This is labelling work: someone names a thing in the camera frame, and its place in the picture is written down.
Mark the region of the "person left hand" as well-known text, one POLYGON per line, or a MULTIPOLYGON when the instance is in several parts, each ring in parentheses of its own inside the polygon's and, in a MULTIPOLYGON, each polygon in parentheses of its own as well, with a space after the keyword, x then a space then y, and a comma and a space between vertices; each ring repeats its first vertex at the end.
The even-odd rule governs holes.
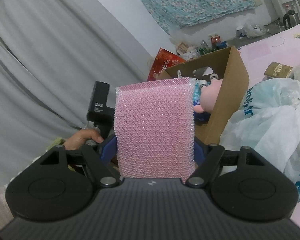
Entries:
POLYGON ((66 150, 79 150, 88 140, 102 143, 103 138, 95 129, 82 129, 64 142, 66 150))

